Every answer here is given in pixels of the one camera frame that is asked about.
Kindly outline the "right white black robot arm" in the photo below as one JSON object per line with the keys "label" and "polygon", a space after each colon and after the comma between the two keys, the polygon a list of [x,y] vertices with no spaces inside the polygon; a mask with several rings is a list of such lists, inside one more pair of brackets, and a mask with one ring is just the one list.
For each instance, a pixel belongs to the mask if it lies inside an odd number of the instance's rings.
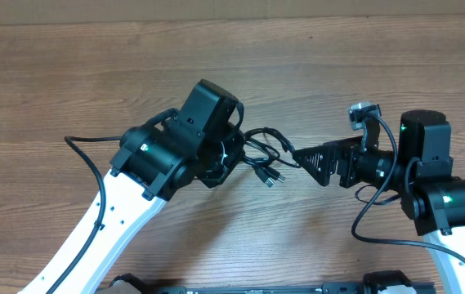
{"label": "right white black robot arm", "polygon": [[[366,243],[427,249],[448,293],[465,293],[465,179],[453,176],[451,126],[438,111],[402,113],[400,134],[393,136],[378,105],[348,112],[362,136],[297,150],[293,159],[321,186],[333,174],[341,187],[376,189],[355,218],[352,235]],[[365,237],[357,232],[363,216],[382,204],[380,195],[395,192],[403,213],[414,222],[420,240]]]}

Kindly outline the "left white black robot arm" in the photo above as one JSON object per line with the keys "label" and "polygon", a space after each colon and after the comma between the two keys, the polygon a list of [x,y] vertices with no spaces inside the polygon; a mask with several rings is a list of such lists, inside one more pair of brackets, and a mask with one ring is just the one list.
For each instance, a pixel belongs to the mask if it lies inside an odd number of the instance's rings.
{"label": "left white black robot arm", "polygon": [[232,114],[243,104],[202,79],[180,109],[167,109],[118,138],[110,169],[85,215],[24,293],[93,293],[125,247],[181,188],[200,180],[221,185],[244,156],[244,136]]}

